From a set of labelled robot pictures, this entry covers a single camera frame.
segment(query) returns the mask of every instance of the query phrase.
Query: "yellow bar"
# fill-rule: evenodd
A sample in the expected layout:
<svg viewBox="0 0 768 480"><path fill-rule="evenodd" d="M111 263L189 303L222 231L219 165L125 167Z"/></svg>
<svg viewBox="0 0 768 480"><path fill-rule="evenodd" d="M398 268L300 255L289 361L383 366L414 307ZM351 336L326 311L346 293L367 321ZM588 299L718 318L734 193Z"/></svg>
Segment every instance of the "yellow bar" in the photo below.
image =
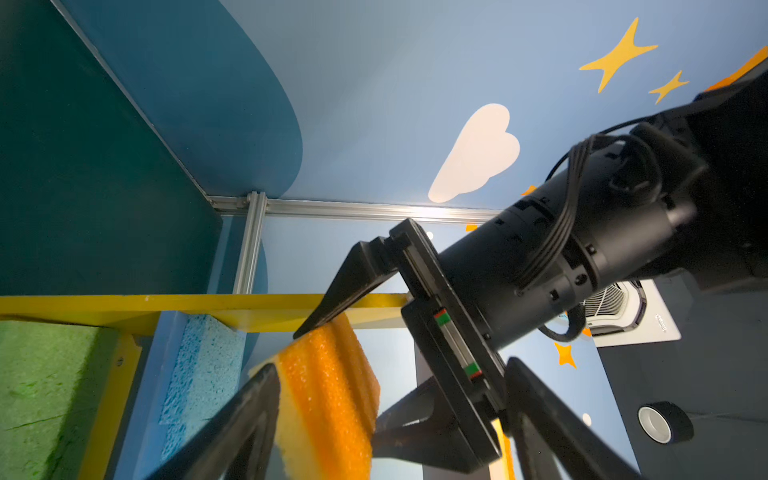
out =
<svg viewBox="0 0 768 480"><path fill-rule="evenodd" d="M78 480L104 478L140 356L141 347L136 345L133 335L122 333L114 349L112 367L85 448Z"/></svg>
<svg viewBox="0 0 768 480"><path fill-rule="evenodd" d="M13 315L79 325L109 326L152 335L160 312L210 314L244 332L292 332L319 305L322 295L99 295L0 296L0 316ZM348 311L366 323L399 316L404 293L369 294Z"/></svg>

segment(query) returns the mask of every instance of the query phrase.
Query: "star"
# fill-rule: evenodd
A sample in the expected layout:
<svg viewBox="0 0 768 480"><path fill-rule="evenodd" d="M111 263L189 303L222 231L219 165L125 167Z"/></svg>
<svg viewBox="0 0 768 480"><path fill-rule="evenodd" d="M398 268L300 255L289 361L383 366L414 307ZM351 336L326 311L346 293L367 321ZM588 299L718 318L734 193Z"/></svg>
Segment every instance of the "star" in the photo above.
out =
<svg viewBox="0 0 768 480"><path fill-rule="evenodd" d="M672 80L669 81L666 85L663 87L659 87L656 90L651 90L648 93L649 94L659 94L659 99L656 100L656 105L659 104L662 98L666 97L669 92L674 90L675 88L682 87L685 84L690 83L689 81L680 81L680 76L683 74L683 71L680 70L677 72L677 75L674 76Z"/></svg>
<svg viewBox="0 0 768 480"><path fill-rule="evenodd" d="M637 32L637 23L639 18L634 19L632 25L629 26L629 30L624 34L624 37L619 41L619 45L611 50L608 55L605 55L599 60L595 60L592 63L588 63L585 66L579 68L579 70L602 70L603 80L600 82L598 94L603 91L605 85L616 74L616 71L632 58L639 57L643 53L649 52L658 47L658 45L651 45L650 47L638 47L634 44L634 34Z"/></svg>
<svg viewBox="0 0 768 480"><path fill-rule="evenodd" d="M560 365L565 365L566 363L568 365L573 366L576 368L576 362L574 362L574 357L571 356L571 347L569 346L560 346L557 343L555 345L558 348L558 353L560 353Z"/></svg>

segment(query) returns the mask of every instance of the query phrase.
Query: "black loop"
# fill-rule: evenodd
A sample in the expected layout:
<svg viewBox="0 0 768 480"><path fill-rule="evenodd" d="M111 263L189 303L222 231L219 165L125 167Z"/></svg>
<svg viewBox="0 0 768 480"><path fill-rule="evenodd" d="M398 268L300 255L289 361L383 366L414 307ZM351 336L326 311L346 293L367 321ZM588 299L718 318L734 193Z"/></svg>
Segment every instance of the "black loop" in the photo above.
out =
<svg viewBox="0 0 768 480"><path fill-rule="evenodd" d="M587 326L587 316L584 306L580 303L568 311L568 330L565 333L555 333L546 325L538 327L538 331L544 333L555 342L572 342L576 340Z"/></svg>

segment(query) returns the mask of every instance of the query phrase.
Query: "dark green panel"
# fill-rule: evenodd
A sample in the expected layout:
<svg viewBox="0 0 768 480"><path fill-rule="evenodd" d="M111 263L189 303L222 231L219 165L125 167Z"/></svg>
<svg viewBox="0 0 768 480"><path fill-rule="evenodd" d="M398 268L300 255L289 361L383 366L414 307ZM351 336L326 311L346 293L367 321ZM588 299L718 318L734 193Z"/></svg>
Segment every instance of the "dark green panel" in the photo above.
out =
<svg viewBox="0 0 768 480"><path fill-rule="evenodd" d="M48 0L0 1L0 295L205 293L221 219Z"/></svg>

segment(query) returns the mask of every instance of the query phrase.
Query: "green block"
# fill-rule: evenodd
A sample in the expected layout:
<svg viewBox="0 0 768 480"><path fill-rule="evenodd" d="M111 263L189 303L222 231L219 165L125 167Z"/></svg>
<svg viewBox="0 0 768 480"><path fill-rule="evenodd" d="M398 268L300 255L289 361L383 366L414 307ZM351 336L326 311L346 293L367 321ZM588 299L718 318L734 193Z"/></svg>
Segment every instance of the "green block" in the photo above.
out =
<svg viewBox="0 0 768 480"><path fill-rule="evenodd" d="M0 321L0 478L74 479L116 330Z"/></svg>

